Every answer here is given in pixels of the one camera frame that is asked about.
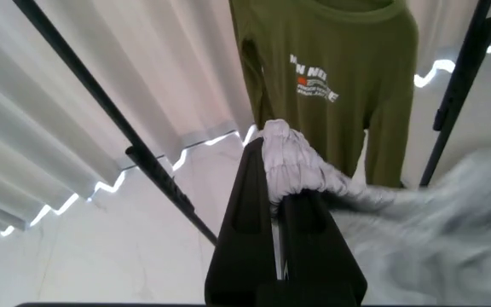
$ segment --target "gray cloth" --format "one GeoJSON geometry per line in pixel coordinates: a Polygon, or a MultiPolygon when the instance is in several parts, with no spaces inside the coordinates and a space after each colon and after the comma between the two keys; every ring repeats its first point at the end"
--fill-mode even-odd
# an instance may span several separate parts
{"type": "Polygon", "coordinates": [[[491,305],[491,148],[408,191],[352,182],[283,120],[259,136],[273,211],[306,188],[349,204],[332,216],[367,278],[363,304],[491,305]]]}

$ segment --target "clothing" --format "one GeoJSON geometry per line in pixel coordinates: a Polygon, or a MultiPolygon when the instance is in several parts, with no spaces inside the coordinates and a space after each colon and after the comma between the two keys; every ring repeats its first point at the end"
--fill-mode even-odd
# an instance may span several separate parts
{"type": "Polygon", "coordinates": [[[230,0],[255,122],[284,119],[351,177],[399,187],[418,30],[404,0],[230,0]]]}
{"type": "Polygon", "coordinates": [[[407,191],[352,182],[283,120],[259,136],[273,213],[306,188],[345,200],[325,198],[367,279],[363,304],[491,305],[491,148],[436,186],[407,191]]]}

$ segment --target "shirt sleeve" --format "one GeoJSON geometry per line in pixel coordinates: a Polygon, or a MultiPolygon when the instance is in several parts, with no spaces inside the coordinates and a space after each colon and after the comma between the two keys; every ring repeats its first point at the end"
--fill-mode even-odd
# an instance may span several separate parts
{"type": "Polygon", "coordinates": [[[391,188],[401,186],[408,124],[413,104],[418,30],[411,26],[409,38],[399,43],[387,59],[381,76],[378,104],[370,118],[365,172],[367,184],[391,188]]]}
{"type": "Polygon", "coordinates": [[[251,1],[230,0],[229,2],[245,87],[251,103],[253,118],[258,129],[261,130],[267,120],[274,119],[274,113],[270,106],[264,82],[263,65],[251,26],[251,1]]]}

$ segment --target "green shirt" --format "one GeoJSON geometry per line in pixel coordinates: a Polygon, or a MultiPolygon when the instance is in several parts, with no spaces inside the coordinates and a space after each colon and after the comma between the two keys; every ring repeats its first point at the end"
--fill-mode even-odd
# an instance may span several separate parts
{"type": "Polygon", "coordinates": [[[284,119],[353,176],[399,187],[418,30],[403,0],[230,0],[259,129],[284,119]]]}

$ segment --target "black metal pole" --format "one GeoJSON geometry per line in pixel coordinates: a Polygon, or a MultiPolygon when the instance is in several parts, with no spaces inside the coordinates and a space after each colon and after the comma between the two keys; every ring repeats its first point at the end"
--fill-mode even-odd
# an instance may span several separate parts
{"type": "Polygon", "coordinates": [[[491,0],[479,0],[473,13],[452,77],[442,98],[441,106],[436,112],[433,130],[440,131],[440,133],[420,180],[419,185],[421,187],[430,183],[442,156],[442,151],[446,147],[448,138],[458,119],[459,112],[486,56],[486,50],[491,43],[491,17],[486,18],[490,6],[491,0]]]}
{"type": "Polygon", "coordinates": [[[14,0],[20,11],[43,35],[50,47],[60,56],[69,69],[81,81],[81,84],[94,97],[101,108],[109,115],[113,123],[123,132],[130,141],[132,147],[126,149],[126,153],[140,167],[140,169],[160,188],[171,202],[188,218],[188,220],[213,243],[217,237],[194,213],[194,206],[187,196],[179,189],[174,180],[164,170],[162,165],[154,157],[145,142],[136,133],[124,115],[118,110],[105,90],[98,84],[84,63],[78,58],[66,40],[60,35],[49,18],[38,7],[34,0],[14,0]]]}

